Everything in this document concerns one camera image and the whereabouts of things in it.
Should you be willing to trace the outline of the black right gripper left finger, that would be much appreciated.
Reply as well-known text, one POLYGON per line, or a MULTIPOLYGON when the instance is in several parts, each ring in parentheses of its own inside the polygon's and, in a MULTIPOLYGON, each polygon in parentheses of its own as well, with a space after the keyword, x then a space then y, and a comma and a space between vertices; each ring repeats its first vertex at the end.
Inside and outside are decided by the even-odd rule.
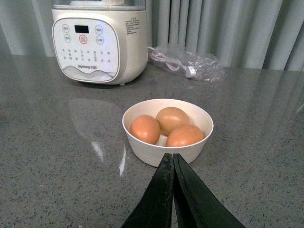
POLYGON ((170 228, 174 183, 173 156, 164 154, 140 202, 123 228, 170 228))

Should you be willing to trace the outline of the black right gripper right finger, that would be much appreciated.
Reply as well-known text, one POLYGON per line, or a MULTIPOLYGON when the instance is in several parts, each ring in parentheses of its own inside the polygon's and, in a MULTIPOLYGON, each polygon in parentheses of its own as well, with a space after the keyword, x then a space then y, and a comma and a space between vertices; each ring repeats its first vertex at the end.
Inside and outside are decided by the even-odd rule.
POLYGON ((243 228, 180 154, 173 155, 174 203, 180 228, 243 228))

